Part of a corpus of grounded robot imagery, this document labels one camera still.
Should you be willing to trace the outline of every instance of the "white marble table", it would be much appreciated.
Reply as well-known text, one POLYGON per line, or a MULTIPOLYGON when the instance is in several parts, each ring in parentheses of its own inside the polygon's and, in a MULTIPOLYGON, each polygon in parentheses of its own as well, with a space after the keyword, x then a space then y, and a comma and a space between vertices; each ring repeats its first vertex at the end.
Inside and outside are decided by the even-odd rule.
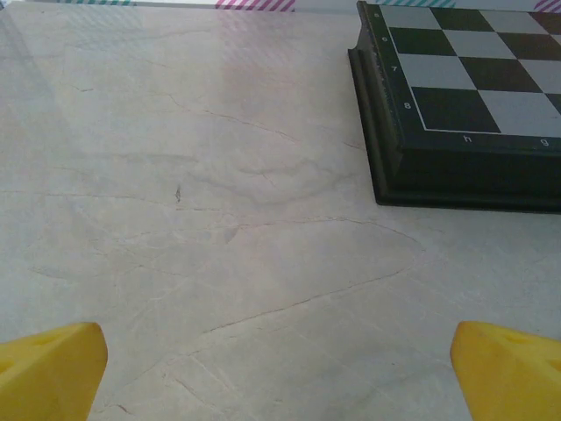
POLYGON ((378 207, 358 34, 0 12, 0 340, 100 323, 95 421, 470 419, 456 324, 561 336, 561 218, 378 207))

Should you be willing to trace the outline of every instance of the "yellow plastic piece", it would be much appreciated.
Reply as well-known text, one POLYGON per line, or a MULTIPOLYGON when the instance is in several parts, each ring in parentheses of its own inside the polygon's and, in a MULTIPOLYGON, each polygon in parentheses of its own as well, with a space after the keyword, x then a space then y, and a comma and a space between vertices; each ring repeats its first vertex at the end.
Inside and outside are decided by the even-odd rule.
POLYGON ((561 342, 463 322, 451 360, 474 421, 561 420, 561 342))
POLYGON ((0 344, 0 420, 85 421, 106 364, 94 323, 0 344))

